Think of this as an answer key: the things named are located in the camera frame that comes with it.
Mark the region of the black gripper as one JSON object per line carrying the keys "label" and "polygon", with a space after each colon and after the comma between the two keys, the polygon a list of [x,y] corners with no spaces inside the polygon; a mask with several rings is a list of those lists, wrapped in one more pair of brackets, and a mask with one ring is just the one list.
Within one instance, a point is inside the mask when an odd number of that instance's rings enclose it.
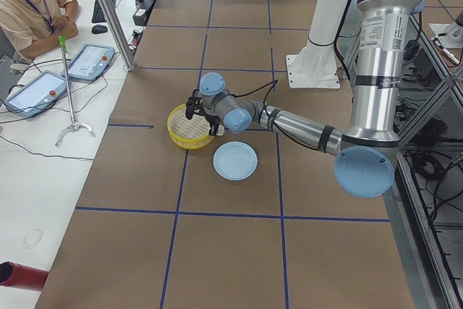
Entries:
{"label": "black gripper", "polygon": [[222,135],[224,135],[225,134],[225,128],[221,124],[220,117],[215,115],[210,109],[207,109],[205,106],[203,107],[203,112],[204,112],[204,115],[205,115],[205,119],[208,121],[208,123],[210,125],[209,135],[211,135],[211,136],[222,136]]}

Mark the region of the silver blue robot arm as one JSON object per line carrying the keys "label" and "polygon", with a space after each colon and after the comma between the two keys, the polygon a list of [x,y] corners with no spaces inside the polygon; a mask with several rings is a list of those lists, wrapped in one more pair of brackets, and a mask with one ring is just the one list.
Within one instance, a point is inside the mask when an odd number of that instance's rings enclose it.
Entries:
{"label": "silver blue robot arm", "polygon": [[[326,72],[334,60],[341,6],[349,0],[318,0],[308,42],[298,55],[286,58],[292,88],[328,88],[337,83]],[[263,100],[241,101],[226,89],[223,77],[210,72],[187,102],[186,116],[205,117],[210,133],[220,126],[238,134],[256,123],[300,145],[335,156],[334,176],[351,195],[374,198],[394,182],[399,137],[393,130],[401,82],[409,17],[424,0],[357,0],[362,13],[357,71],[349,128],[335,129]]]}

